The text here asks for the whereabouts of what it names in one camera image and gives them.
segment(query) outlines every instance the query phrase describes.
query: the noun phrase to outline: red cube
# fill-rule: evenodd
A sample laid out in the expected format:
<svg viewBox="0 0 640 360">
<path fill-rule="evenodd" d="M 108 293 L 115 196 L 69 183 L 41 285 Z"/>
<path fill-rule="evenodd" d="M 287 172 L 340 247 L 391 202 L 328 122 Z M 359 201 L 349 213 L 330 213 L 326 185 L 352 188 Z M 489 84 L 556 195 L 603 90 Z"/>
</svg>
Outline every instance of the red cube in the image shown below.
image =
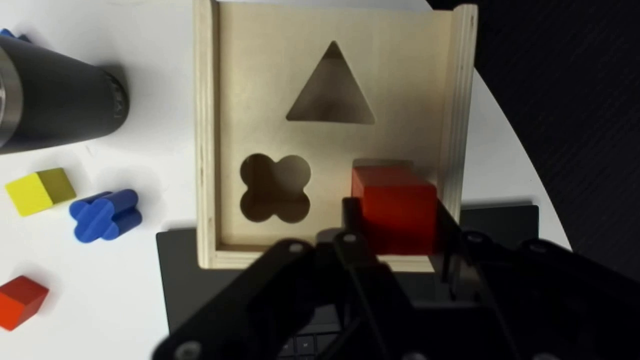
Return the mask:
<svg viewBox="0 0 640 360">
<path fill-rule="evenodd" d="M 41 311 L 47 295 L 49 288 L 27 277 L 0 287 L 0 327 L 7 330 L 18 329 Z"/>
<path fill-rule="evenodd" d="M 437 251 L 437 188 L 409 169 L 355 169 L 352 196 L 360 198 L 363 232 L 376 255 Z"/>
</svg>

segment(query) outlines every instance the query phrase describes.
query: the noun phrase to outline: wooden panel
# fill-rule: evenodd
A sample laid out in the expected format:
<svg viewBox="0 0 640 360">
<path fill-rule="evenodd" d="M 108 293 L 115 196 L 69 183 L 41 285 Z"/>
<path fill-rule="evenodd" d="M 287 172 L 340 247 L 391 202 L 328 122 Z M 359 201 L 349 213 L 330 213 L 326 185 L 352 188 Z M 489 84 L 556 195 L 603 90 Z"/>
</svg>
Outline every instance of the wooden panel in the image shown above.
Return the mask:
<svg viewBox="0 0 640 360">
<path fill-rule="evenodd" d="M 205 268 L 242 268 L 257 258 L 253 251 L 293 237 L 312 243 L 319 230 L 340 226 L 340 201 L 363 158 L 410 162 L 438 186 L 444 206 L 460 213 L 475 7 L 391 12 L 200 0 L 196 17 Z M 275 171 L 249 174 L 276 177 L 272 188 L 309 198 L 303 221 L 282 216 L 288 202 L 272 198 L 268 206 L 253 198 L 249 209 L 272 206 L 275 216 L 246 216 L 240 204 L 260 177 L 240 177 L 240 169 L 254 155 L 271 158 Z M 301 174 L 285 174 L 281 162 L 291 156 L 311 171 L 296 188 Z"/>
</svg>

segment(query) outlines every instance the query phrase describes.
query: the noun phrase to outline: white surface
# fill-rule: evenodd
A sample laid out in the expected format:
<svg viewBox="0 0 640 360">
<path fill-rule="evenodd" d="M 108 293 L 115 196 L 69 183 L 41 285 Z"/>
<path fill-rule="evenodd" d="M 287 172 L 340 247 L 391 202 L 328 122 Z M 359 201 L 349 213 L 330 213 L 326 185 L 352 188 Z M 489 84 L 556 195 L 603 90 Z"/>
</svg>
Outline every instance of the white surface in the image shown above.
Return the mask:
<svg viewBox="0 0 640 360">
<path fill-rule="evenodd" d="M 0 330 L 0 359 L 151 359 L 166 335 L 155 235 L 196 222 L 193 2 L 3 0 L 0 27 L 90 64 L 120 64 L 132 97 L 132 114 L 115 136 L 0 156 L 0 185 L 65 166 L 80 196 L 136 188 L 144 215 L 144 225 L 125 239 L 83 247 L 71 235 L 69 204 L 18 218 L 3 190 L 0 285 L 17 274 L 35 274 L 53 297 L 18 330 Z M 549 204 L 522 147 L 480 83 L 472 105 L 464 198 L 537 198 Z M 565 237 L 553 211 L 543 213 L 543 222 L 547 239 Z"/>
</svg>

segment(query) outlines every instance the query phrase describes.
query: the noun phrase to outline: yellow cube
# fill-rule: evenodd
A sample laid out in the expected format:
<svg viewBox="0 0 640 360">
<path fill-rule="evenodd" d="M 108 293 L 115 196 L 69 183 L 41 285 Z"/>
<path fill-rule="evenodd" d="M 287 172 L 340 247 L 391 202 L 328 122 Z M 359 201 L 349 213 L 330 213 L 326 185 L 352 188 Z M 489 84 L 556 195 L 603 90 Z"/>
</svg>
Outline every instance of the yellow cube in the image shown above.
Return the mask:
<svg viewBox="0 0 640 360">
<path fill-rule="evenodd" d="M 77 190 L 63 169 L 28 174 L 5 188 L 20 216 L 30 216 L 77 198 Z"/>
</svg>

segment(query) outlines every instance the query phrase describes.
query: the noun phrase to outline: blue block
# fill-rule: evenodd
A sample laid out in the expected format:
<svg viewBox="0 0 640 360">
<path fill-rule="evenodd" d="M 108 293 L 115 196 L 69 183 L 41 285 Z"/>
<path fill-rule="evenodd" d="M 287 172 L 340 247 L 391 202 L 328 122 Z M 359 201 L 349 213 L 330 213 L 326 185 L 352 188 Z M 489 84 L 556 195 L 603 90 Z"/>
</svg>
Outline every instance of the blue block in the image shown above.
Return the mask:
<svg viewBox="0 0 640 360">
<path fill-rule="evenodd" d="M 79 222 L 74 235 L 88 245 L 98 239 L 116 241 L 125 232 L 142 225 L 134 190 L 103 193 L 83 198 L 71 206 L 71 216 Z"/>
</svg>

